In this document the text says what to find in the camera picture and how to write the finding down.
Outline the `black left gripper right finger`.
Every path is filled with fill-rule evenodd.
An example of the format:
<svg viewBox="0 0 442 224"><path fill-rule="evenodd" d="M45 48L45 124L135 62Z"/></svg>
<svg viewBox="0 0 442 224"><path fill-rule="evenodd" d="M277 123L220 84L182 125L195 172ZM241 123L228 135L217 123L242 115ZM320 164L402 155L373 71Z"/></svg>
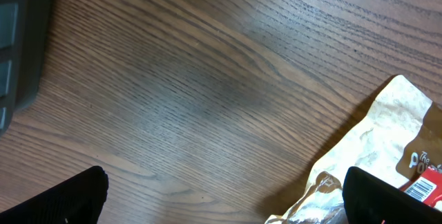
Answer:
<svg viewBox="0 0 442 224"><path fill-rule="evenodd" d="M343 200L351 224L441 222L441 211L358 167L347 171Z"/></svg>

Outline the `red white snack bar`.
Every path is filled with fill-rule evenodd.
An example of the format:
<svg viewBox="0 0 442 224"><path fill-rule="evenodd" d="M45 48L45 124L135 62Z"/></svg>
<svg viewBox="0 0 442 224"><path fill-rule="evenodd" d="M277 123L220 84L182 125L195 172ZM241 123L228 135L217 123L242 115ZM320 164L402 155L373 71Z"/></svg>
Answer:
<svg viewBox="0 0 442 224"><path fill-rule="evenodd" d="M428 167L413 183L403 191L412 198L441 211L441 173Z"/></svg>

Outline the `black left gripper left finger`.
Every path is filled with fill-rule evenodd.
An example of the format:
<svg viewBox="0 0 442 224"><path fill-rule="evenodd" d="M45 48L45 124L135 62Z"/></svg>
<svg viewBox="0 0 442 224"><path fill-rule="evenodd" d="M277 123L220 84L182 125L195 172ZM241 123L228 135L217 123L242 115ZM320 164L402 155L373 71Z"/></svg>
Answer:
<svg viewBox="0 0 442 224"><path fill-rule="evenodd" d="M108 176L93 166L1 213L1 224L97 224Z"/></svg>

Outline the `brown snack bag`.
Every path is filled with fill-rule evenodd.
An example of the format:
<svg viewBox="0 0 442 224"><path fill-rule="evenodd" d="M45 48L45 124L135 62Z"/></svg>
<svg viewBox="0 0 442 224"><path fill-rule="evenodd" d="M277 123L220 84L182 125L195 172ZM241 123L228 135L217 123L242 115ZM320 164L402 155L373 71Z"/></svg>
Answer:
<svg viewBox="0 0 442 224"><path fill-rule="evenodd" d="M404 76L376 96L366 116L317 160L303 196L268 223L346 223L343 185L359 167L407 189L425 170L441 171L441 109Z"/></svg>

